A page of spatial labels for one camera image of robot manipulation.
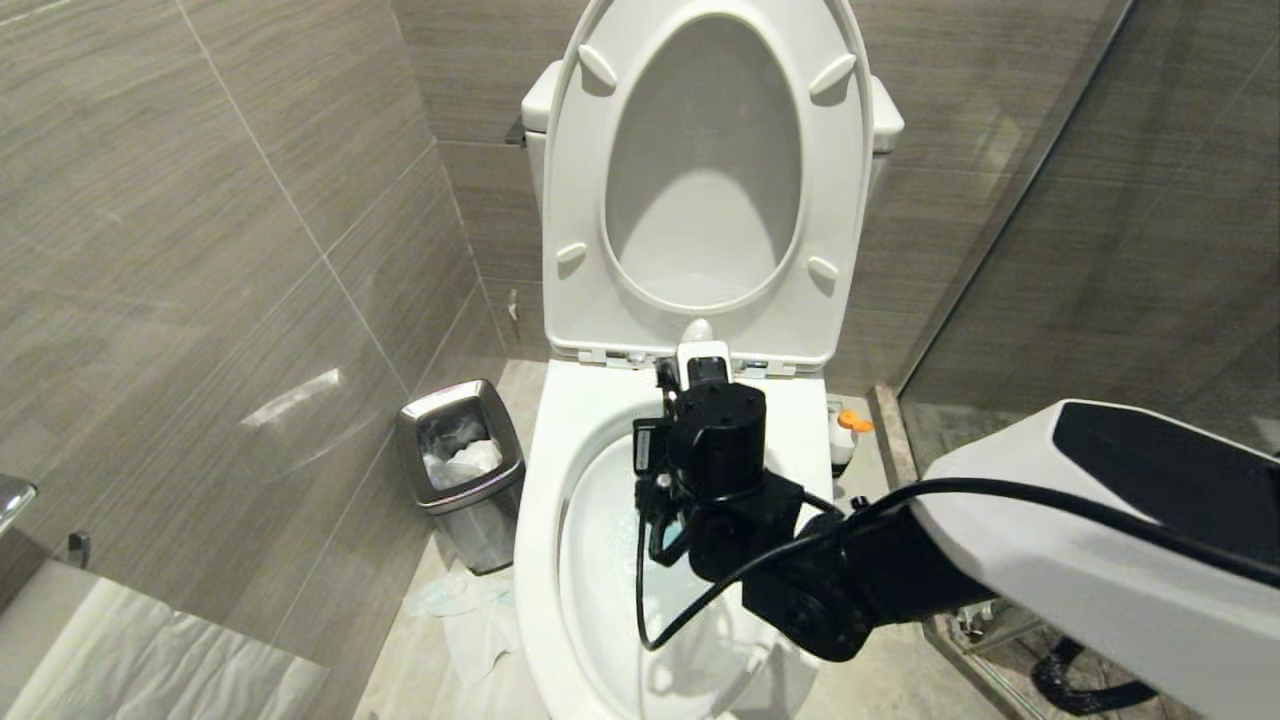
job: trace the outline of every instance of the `stainless steel trash can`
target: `stainless steel trash can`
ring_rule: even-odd
[[[462,562],[477,575],[509,566],[525,455],[493,383],[471,380],[433,392],[406,405],[396,424],[413,500]],[[476,477],[453,471],[448,460],[479,441],[497,445],[497,468]]]

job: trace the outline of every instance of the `gray wall tile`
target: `gray wall tile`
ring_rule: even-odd
[[[529,156],[515,145],[470,142],[442,142],[440,155],[480,274],[541,282],[541,219]]]
[[[448,337],[417,382],[413,395],[422,396],[451,384],[484,378],[494,386],[506,368],[506,350],[480,281],[472,286]]]
[[[1029,413],[1079,396],[1176,414],[1274,327],[1280,33],[1272,22],[1260,51],[1251,23],[1276,8],[1247,4],[1226,23],[1174,5],[1147,5],[1085,99],[1102,115],[1135,113],[1133,132],[1097,113],[1073,120],[1061,161],[1028,193],[908,400]],[[1152,65],[1162,55],[1140,53],[1160,47],[1178,56],[1164,70]],[[1188,110],[1142,123],[1132,102],[1153,95]],[[1128,150],[1096,161],[1080,151],[1094,141]],[[1251,377],[1260,395],[1276,383]]]
[[[1117,5],[855,3],[870,69],[906,118],[893,163],[1018,172],[1041,128],[1061,122],[1060,96],[1082,64],[1092,68]]]
[[[435,146],[329,260],[401,380],[413,387],[479,279]]]
[[[485,279],[484,290],[489,296],[493,316],[498,322],[502,342],[507,347],[507,356],[547,360],[552,350],[547,342],[543,315],[543,283]],[[516,291],[516,320],[512,320],[507,311],[512,290]]]
[[[1166,182],[1275,42],[1277,26],[1280,6],[1270,0],[1139,3],[1046,172]]]
[[[868,209],[850,309],[928,315],[1007,182],[991,173],[891,168]]]
[[[892,377],[906,361],[927,319],[910,313],[850,307],[840,328],[836,356],[822,369],[827,389],[863,395],[879,378]]]
[[[351,719],[430,533],[392,438],[274,638],[332,669],[308,719]]]
[[[317,255],[172,3],[4,29],[0,470],[55,542]]]
[[[586,0],[393,0],[440,140],[502,142]]]
[[[381,0],[180,0],[323,249],[431,141]]]
[[[54,0],[0,0],[0,22],[20,22],[20,15],[26,15]]]
[[[86,520],[97,570],[264,637],[406,400],[338,282],[316,266]],[[287,530],[307,537],[285,538],[276,555]]]

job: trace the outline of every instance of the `tissue paper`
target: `tissue paper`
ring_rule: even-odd
[[[476,578],[454,564],[448,574],[404,598],[406,612],[426,612],[444,623],[453,669],[470,688],[484,679],[504,652],[520,651],[509,575]]]
[[[479,439],[457,451],[448,461],[430,452],[422,455],[426,477],[436,489],[449,489],[471,482],[502,464],[502,450],[492,439]]]

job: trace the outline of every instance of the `white toilet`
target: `white toilet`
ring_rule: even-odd
[[[640,646],[631,420],[660,415],[653,360],[705,319],[765,392],[765,464],[831,498],[817,372],[902,119],[847,0],[593,0],[524,123],[563,357],[516,536],[526,659],[557,720],[731,712],[785,639],[733,588]],[[645,584],[650,635],[707,587],[685,560],[646,561]]]

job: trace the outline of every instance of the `floor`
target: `floor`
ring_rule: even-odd
[[[511,360],[498,383],[525,447],[532,439],[545,372],[543,363]],[[869,416],[863,398],[841,400]],[[837,502],[847,509],[851,496],[876,498],[886,492],[877,443],[864,437],[840,479]],[[451,560],[433,537],[408,594],[442,577]],[[503,655],[479,685],[463,689],[449,660],[442,621],[429,614],[411,616],[402,607],[353,720],[424,717],[532,720],[547,717],[547,711],[538,700],[522,653]],[[836,717],[995,720],[1002,716],[928,644],[915,624],[881,628],[851,662],[822,665],[799,711],[740,714],[740,720]]]

